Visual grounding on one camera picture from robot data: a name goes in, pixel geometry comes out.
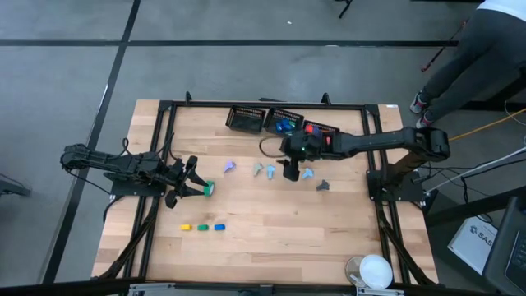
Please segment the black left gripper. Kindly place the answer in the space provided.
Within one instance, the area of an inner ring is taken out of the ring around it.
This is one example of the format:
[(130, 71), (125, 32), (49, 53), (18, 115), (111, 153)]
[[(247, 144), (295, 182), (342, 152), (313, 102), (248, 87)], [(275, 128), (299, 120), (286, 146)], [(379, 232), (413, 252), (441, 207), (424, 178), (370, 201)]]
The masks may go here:
[(197, 185), (207, 186), (207, 182), (203, 180), (196, 173), (198, 158), (191, 155), (186, 164), (180, 158), (176, 158), (173, 164), (167, 165), (164, 168), (165, 183), (172, 186), (173, 190), (168, 191), (164, 201), (168, 208), (174, 208), (178, 202), (178, 198), (191, 196), (204, 196), (205, 193), (188, 187), (186, 185), (187, 178)]

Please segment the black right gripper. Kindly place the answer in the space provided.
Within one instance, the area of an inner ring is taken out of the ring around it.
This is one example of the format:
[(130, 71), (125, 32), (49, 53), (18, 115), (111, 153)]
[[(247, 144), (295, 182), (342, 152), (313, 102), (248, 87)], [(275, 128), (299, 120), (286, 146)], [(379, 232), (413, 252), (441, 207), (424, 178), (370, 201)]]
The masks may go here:
[(298, 161), (325, 159), (328, 138), (325, 134), (316, 136), (310, 133), (295, 133), (284, 138), (281, 142), (281, 151), (291, 160), (283, 161), (283, 176), (289, 181), (296, 182), (299, 179)]

